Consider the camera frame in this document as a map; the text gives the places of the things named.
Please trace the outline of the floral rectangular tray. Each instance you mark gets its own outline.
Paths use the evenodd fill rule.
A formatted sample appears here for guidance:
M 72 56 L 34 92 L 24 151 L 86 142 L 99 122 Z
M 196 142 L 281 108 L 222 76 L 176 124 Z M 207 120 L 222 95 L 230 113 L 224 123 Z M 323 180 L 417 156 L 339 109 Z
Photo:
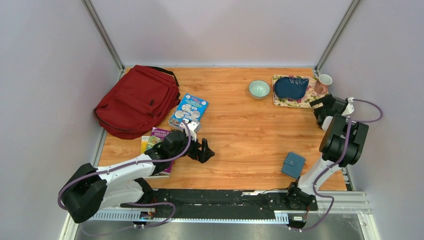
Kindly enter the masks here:
M 326 95 L 315 91 L 316 77 L 299 75 L 275 74 L 271 80 L 271 92 L 273 104 L 278 107 L 314 109 L 322 104 L 311 106 L 311 103 Z

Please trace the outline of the red student backpack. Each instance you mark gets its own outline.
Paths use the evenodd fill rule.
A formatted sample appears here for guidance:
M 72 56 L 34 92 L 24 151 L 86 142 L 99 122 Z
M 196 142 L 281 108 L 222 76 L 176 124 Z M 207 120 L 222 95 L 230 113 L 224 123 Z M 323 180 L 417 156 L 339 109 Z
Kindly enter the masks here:
M 109 134 L 133 140 L 158 126 L 180 102 L 179 83 L 172 71 L 135 65 L 102 98 L 93 113 Z

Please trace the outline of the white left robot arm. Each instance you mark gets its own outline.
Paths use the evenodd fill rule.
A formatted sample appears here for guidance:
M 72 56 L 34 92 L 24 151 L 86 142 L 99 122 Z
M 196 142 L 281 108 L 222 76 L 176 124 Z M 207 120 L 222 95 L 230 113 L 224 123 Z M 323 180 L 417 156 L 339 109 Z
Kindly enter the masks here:
M 181 157 L 206 163 L 215 152 L 208 141 L 198 141 L 194 133 L 172 130 L 143 154 L 115 165 L 81 165 L 58 193 L 57 203 L 75 223 L 83 223 L 99 210 L 129 205 L 154 206 L 153 189 L 146 178 L 167 169 Z

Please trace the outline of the purple children's book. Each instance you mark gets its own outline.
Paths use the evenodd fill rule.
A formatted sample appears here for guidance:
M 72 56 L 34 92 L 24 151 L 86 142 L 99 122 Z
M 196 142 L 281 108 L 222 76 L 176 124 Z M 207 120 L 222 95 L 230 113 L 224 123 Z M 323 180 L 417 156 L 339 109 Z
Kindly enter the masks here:
M 147 142 L 146 152 L 150 152 L 153 149 L 151 156 L 153 159 L 168 159 L 169 156 L 165 156 L 162 151 L 162 142 L 165 137 L 170 133 L 170 130 L 153 127 L 151 130 L 150 138 Z M 156 163 L 157 166 L 153 172 L 153 175 L 149 178 L 168 178 L 171 174 L 173 162 L 162 162 Z

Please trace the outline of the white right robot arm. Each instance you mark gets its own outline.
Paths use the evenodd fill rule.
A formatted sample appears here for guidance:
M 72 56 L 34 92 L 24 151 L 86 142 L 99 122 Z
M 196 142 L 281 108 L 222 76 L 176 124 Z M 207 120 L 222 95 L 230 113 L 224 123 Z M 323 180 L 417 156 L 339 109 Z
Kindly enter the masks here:
M 320 158 L 313 167 L 291 182 L 284 203 L 289 209 L 306 209 L 315 200 L 317 191 L 335 172 L 358 162 L 368 134 L 367 124 L 349 121 L 354 111 L 354 98 L 328 94 L 309 105 L 317 125 L 325 131 L 319 146 Z

